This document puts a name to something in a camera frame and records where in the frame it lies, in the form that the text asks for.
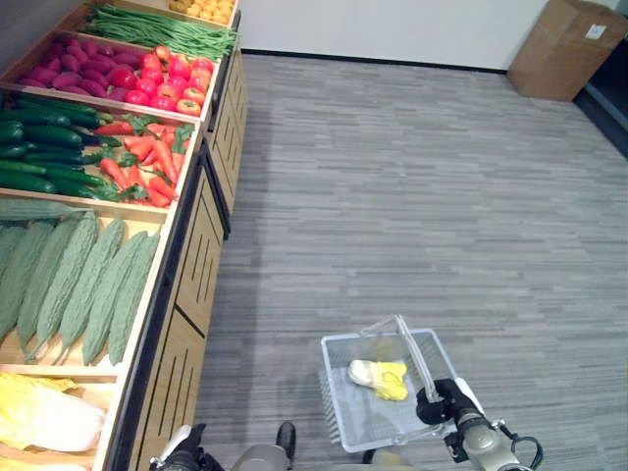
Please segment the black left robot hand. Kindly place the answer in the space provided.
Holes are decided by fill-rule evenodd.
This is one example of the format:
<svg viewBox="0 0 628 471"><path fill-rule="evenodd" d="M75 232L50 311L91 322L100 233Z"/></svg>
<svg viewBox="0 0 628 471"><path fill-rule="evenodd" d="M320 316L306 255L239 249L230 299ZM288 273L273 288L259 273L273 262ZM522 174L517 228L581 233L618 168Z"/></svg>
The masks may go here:
<svg viewBox="0 0 628 471"><path fill-rule="evenodd" d="M201 446L201 439L206 428L204 423L182 425L167 442L158 456L149 460L150 470L219 470L224 467Z"/></svg>

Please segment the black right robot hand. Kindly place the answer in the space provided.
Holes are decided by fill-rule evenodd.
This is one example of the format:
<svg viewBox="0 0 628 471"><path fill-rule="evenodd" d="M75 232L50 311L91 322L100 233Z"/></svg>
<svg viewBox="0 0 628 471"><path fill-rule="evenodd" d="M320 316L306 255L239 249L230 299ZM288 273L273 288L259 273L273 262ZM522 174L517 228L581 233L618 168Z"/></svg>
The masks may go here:
<svg viewBox="0 0 628 471"><path fill-rule="evenodd" d="M427 425L438 425L452 420L458 425L465 414L485 418L485 412L477 396L461 377L434 381L437 398L430 401L426 389L416 394L417 417Z"/></svg>

